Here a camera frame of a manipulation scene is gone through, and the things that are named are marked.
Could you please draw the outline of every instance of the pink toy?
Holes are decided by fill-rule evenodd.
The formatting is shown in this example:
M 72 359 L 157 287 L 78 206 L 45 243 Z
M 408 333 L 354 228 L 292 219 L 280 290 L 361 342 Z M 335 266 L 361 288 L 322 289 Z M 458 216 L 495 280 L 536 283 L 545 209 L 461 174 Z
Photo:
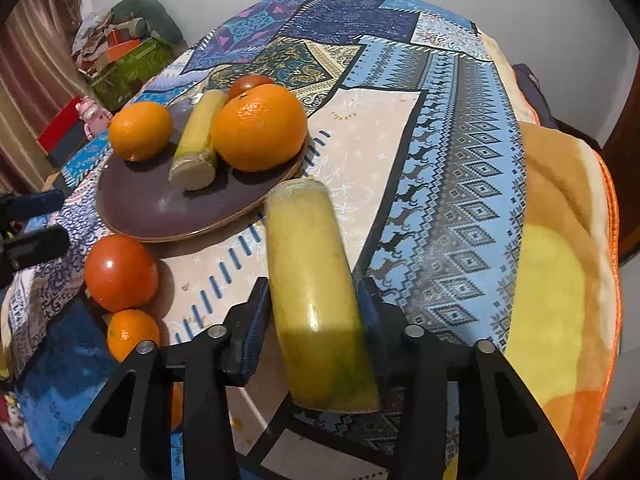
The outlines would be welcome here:
M 113 116 L 94 98 L 85 96 L 76 105 L 78 116 L 85 122 L 84 134 L 88 140 L 107 129 Z

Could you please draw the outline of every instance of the yellow sugarcane segment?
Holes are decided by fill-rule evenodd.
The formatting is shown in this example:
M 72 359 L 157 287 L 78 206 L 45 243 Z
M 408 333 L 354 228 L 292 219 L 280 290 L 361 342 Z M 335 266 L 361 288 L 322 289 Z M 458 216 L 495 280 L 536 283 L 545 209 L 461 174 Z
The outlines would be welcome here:
M 169 169 L 169 182 L 187 190 L 207 187 L 216 176 L 216 153 L 209 142 L 213 116 L 222 109 L 226 94 L 204 92 L 191 111 Z
M 265 203 L 273 315 L 293 401 L 305 408 L 379 408 L 364 328 L 327 188 L 299 178 Z

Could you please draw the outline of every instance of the purple plate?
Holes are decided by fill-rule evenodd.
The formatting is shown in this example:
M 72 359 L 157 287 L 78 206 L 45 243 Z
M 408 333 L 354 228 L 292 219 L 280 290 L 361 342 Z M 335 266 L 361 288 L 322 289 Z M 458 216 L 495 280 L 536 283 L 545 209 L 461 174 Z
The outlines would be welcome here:
M 204 234 L 235 221 L 262 204 L 276 184 L 300 171 L 307 142 L 290 161 L 268 171 L 243 173 L 220 158 L 216 179 L 198 191 L 169 184 L 177 142 L 191 113 L 189 99 L 168 107 L 174 118 L 172 141 L 146 162 L 107 161 L 96 193 L 100 218 L 114 232 L 141 242 L 174 242 Z

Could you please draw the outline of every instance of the tomato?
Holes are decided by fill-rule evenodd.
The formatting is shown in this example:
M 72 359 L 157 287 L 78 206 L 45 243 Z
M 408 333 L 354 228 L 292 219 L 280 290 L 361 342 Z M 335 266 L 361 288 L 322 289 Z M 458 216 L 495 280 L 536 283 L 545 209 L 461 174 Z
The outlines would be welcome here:
M 84 263 L 91 297 L 106 310 L 119 312 L 149 302 L 158 290 L 158 267 L 139 241 L 125 235 L 101 238 Z
M 260 85 L 272 85 L 273 79 L 265 75 L 244 75 L 231 85 L 229 89 L 229 101 L 234 97 L 238 97 L 241 93 L 251 90 Z

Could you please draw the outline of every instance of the silver bolt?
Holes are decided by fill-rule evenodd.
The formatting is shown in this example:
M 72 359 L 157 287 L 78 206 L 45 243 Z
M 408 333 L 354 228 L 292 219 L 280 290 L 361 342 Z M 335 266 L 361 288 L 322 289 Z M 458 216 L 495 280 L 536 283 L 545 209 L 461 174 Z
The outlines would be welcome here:
M 214 325 L 209 330 L 207 330 L 207 335 L 212 337 L 213 339 L 217 339 L 226 334 L 226 326 L 224 325 Z
M 422 337 L 424 329 L 420 325 L 407 325 L 404 327 L 404 333 L 409 337 Z
M 495 345 L 487 339 L 481 339 L 478 341 L 478 350 L 483 354 L 492 354 L 495 352 Z
M 155 343 L 153 341 L 141 341 L 136 345 L 136 350 L 139 354 L 148 354 L 154 349 Z

